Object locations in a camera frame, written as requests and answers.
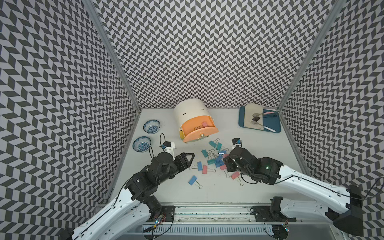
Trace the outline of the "orange pink top drawer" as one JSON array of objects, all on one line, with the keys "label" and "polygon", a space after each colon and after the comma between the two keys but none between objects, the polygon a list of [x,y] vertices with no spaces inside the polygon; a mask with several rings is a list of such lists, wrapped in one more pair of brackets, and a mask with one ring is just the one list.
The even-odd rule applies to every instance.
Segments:
[{"label": "orange pink top drawer", "polygon": [[[208,127],[203,128],[202,122],[207,122]],[[182,124],[179,135],[184,143],[198,141],[210,135],[216,134],[219,129],[216,127],[214,120],[210,116],[199,116],[192,118]]]}]

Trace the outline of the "cream round drawer cabinet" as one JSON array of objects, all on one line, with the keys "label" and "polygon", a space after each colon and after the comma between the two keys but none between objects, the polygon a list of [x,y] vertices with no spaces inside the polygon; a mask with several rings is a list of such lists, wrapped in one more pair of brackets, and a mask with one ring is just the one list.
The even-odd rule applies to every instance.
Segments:
[{"label": "cream round drawer cabinet", "polygon": [[174,115],[179,131],[183,132],[184,142],[189,133],[202,125],[202,121],[198,123],[194,119],[201,116],[210,116],[205,104],[199,99],[189,99],[180,102],[174,108]]}]

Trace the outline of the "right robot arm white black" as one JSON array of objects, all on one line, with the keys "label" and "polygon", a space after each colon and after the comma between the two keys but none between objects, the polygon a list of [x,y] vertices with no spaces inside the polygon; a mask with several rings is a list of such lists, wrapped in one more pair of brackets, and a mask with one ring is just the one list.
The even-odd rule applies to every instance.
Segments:
[{"label": "right robot arm white black", "polygon": [[239,172],[248,176],[254,184],[264,183],[294,190],[311,198],[310,201],[292,203],[288,199],[279,199],[277,212],[287,219],[308,217],[324,219],[337,229],[353,235],[362,236],[363,227],[363,196],[362,189],[350,185],[345,188],[322,182],[269,158],[257,158],[247,149],[235,145],[224,163],[229,172]]}]

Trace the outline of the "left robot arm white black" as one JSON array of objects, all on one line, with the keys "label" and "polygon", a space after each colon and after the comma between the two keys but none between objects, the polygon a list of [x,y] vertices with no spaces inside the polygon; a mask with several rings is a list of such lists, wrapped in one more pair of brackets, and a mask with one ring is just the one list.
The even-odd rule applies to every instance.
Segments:
[{"label": "left robot arm white black", "polygon": [[129,178],[118,195],[79,227],[60,232],[61,240],[116,240],[127,231],[160,216],[163,206],[154,196],[161,183],[192,166],[195,154],[173,157],[161,152],[150,165]]}]

